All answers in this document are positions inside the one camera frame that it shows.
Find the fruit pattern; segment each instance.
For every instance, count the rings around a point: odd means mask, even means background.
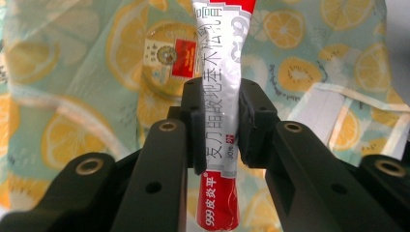
[[[346,96],[328,145],[353,164],[391,154],[410,120],[391,87],[382,2],[258,0],[242,50],[243,77],[261,85],[282,120],[310,88]],[[194,42],[193,16],[189,0],[10,1],[0,205],[32,207],[82,153],[119,159],[139,149],[150,125],[180,103],[184,78],[201,75],[191,53],[184,53],[195,64],[191,72],[169,66],[181,54],[176,41]],[[236,231],[281,231],[263,175],[239,164]],[[198,183],[190,172],[192,221]]]

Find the fruit print tablecloth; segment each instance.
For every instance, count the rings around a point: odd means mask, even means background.
[[[188,0],[10,0],[0,61],[0,205],[28,209],[65,163],[141,148],[153,122],[201,75]],[[327,145],[353,164],[391,155],[409,107],[391,86],[381,0],[258,0],[242,53],[282,120],[310,91],[345,97]],[[263,170],[238,164],[241,224],[280,231]],[[188,229],[198,179],[190,173]]]

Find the tube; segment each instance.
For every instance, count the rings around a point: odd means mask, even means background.
[[[239,224],[238,159],[241,50],[255,0],[192,0],[203,66],[207,169],[201,175],[196,220],[208,231]]]

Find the plastic packet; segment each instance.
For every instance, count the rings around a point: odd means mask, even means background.
[[[196,220],[206,230],[239,224],[235,186],[241,50],[254,0],[192,0],[203,65],[207,170],[201,176]]]

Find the red logo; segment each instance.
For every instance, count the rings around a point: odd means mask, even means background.
[[[235,142],[235,136],[233,134],[227,134],[226,143],[234,144],[234,142]]]

